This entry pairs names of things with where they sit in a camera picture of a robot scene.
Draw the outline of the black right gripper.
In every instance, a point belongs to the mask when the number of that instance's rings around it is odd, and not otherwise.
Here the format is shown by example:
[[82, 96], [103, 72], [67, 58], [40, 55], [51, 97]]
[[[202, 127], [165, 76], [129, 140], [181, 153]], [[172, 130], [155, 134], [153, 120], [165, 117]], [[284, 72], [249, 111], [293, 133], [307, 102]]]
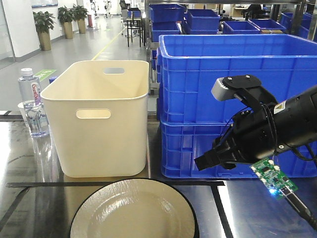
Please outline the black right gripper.
[[274, 153], [277, 148], [277, 126], [270, 109], [243, 111], [233, 116], [233, 124], [212, 143], [212, 150], [194, 159], [199, 171], [236, 164], [252, 164]]

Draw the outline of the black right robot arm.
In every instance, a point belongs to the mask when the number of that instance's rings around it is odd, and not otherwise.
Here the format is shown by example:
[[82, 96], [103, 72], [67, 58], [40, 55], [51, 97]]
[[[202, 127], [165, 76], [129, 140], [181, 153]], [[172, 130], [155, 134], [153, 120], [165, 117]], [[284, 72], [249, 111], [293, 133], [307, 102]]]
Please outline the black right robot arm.
[[291, 151], [304, 161], [317, 155], [310, 143], [317, 139], [317, 88], [279, 104], [265, 104], [247, 93], [250, 110], [236, 113], [227, 132], [213, 141], [212, 149], [195, 159], [198, 170], [215, 166], [233, 169]]

